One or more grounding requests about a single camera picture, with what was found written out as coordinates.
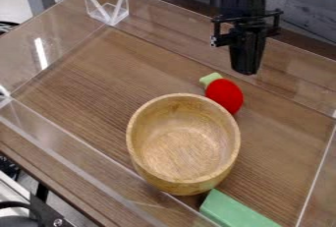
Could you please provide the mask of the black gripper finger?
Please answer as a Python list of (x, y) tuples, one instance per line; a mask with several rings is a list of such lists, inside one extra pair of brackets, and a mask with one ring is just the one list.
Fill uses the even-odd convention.
[(266, 31), (232, 28), (233, 42), (229, 44), (230, 68), (242, 75), (256, 75), (266, 42)]

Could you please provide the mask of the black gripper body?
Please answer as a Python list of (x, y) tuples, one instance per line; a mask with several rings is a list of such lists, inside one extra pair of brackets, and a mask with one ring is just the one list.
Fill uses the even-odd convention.
[[(244, 34), (248, 31), (264, 31), (266, 37), (278, 35), (281, 31), (280, 17), (282, 13), (282, 10), (276, 9), (273, 11), (266, 11), (265, 14), (260, 16), (214, 16), (210, 19), (213, 33), (209, 37), (209, 45), (212, 47), (234, 45), (244, 40)], [(220, 26), (228, 23), (232, 23), (232, 28), (228, 33), (221, 33)]]

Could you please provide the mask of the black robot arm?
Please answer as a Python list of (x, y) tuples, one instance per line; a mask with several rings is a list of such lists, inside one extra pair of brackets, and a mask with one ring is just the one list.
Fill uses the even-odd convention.
[(210, 19), (212, 47), (228, 46), (230, 68), (256, 75), (266, 38), (280, 33), (280, 9), (266, 10), (266, 0), (220, 0), (220, 13)]

